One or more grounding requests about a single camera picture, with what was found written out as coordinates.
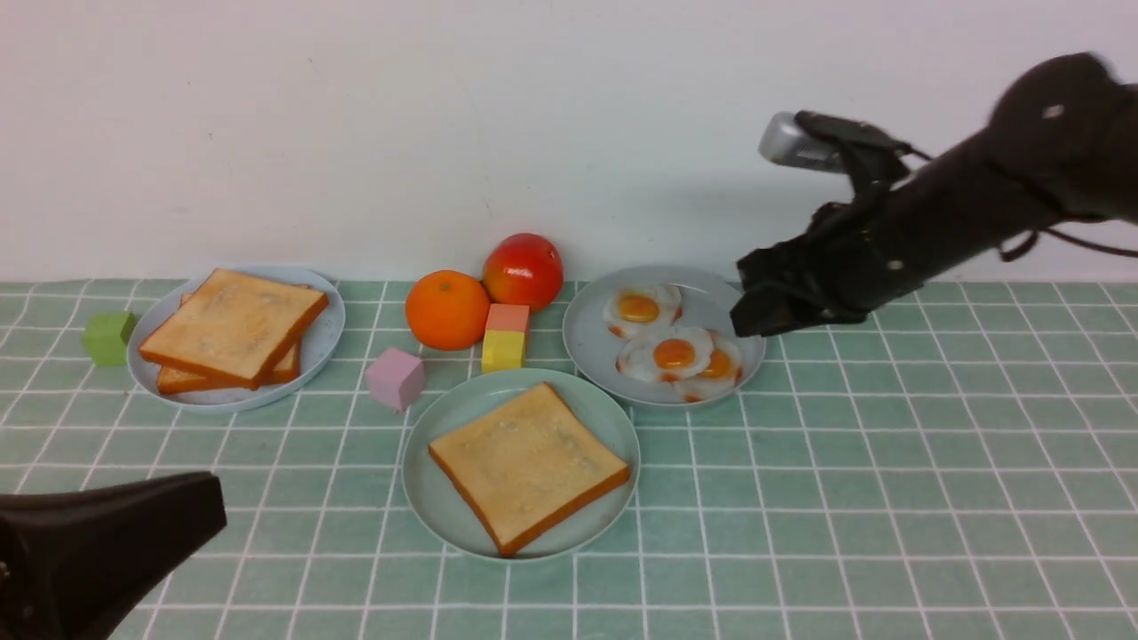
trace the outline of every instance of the green block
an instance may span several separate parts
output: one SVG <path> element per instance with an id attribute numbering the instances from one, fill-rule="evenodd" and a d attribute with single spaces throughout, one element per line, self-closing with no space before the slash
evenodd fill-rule
<path id="1" fill-rule="evenodd" d="M 83 347 L 97 367 L 126 364 L 126 343 L 138 318 L 130 311 L 96 313 L 83 330 Z"/>

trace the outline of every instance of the bread slice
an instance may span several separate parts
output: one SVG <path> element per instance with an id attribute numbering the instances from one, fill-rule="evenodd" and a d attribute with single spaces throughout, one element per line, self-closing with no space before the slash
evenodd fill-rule
<path id="1" fill-rule="evenodd" d="M 216 269 L 142 340 L 143 360 L 256 389 L 328 306 L 328 296 Z"/>
<path id="2" fill-rule="evenodd" d="M 428 449 L 503 558 L 632 475 L 545 383 Z"/>
<path id="3" fill-rule="evenodd" d="M 302 289 L 312 288 L 308 285 L 295 286 Z M 193 292 L 182 294 L 179 306 L 184 306 L 192 295 Z M 292 345 L 292 348 L 284 353 L 284 358 L 281 358 L 280 362 L 278 362 L 277 366 L 273 367 L 273 370 L 269 372 L 269 377 L 265 378 L 266 385 L 283 385 L 300 377 L 300 346 L 303 342 L 303 339 L 297 340 L 297 343 Z M 188 371 L 174 369 L 173 367 L 163 367 L 162 369 L 158 369 L 157 385 L 158 393 L 166 395 L 175 393 L 191 393 L 196 391 L 233 388 L 233 385 L 225 380 L 201 376 L 199 374 L 190 374 Z"/>

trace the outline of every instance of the yellow block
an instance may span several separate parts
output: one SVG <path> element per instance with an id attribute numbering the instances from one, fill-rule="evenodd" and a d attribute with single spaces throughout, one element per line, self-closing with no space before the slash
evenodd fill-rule
<path id="1" fill-rule="evenodd" d="M 483 374 L 518 369 L 526 362 L 526 334 L 489 329 L 483 338 Z"/>

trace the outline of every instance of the cube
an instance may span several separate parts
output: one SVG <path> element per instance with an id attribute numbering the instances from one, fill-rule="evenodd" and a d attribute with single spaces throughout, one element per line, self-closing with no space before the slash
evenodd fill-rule
<path id="1" fill-rule="evenodd" d="M 130 311 L 96 313 L 83 329 L 83 348 L 96 367 L 126 364 L 126 344 L 138 318 Z"/>
<path id="2" fill-rule="evenodd" d="M 423 361 L 394 346 L 379 354 L 364 377 L 371 396 L 397 411 L 411 407 L 427 386 Z"/>
<path id="3" fill-rule="evenodd" d="M 492 304 L 486 330 L 521 331 L 529 329 L 529 307 L 525 304 Z"/>
<path id="4" fill-rule="evenodd" d="M 526 334 L 490 329 L 483 338 L 483 374 L 518 369 L 526 362 Z"/>

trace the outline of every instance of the egg white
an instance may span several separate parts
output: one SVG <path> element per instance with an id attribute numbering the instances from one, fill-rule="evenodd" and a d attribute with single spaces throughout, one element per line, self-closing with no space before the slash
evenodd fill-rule
<path id="1" fill-rule="evenodd" d="M 739 380 L 743 377 L 742 350 L 739 348 L 739 345 L 736 345 L 729 337 L 726 337 L 718 331 L 710 333 L 711 342 L 715 344 L 715 348 L 718 348 L 727 354 L 727 358 L 731 360 L 731 368 L 723 377 L 719 378 L 706 378 L 703 376 L 695 375 L 673 383 L 671 386 L 676 389 L 676 393 L 678 393 L 681 397 L 687 402 L 700 402 L 702 400 L 710 400 L 712 397 L 719 397 L 728 394 L 735 388 L 735 385 L 737 385 Z"/>
<path id="2" fill-rule="evenodd" d="M 633 322 L 620 317 L 620 309 L 617 303 L 626 295 L 641 295 L 650 298 L 660 309 L 660 314 L 651 322 Z M 612 293 L 604 309 L 601 312 L 604 323 L 613 335 L 632 339 L 642 331 L 657 327 L 668 327 L 679 318 L 681 295 L 679 287 L 675 285 L 642 285 L 635 287 L 624 287 Z"/>
<path id="3" fill-rule="evenodd" d="M 679 369 L 662 369 L 655 363 L 655 347 L 668 339 L 688 342 L 695 350 L 695 359 L 691 366 Z M 628 340 L 617 355 L 617 371 L 629 378 L 645 383 L 666 381 L 666 376 L 679 379 L 695 376 L 711 363 L 711 352 L 715 343 L 707 329 L 699 327 L 653 327 L 642 330 L 635 338 Z"/>

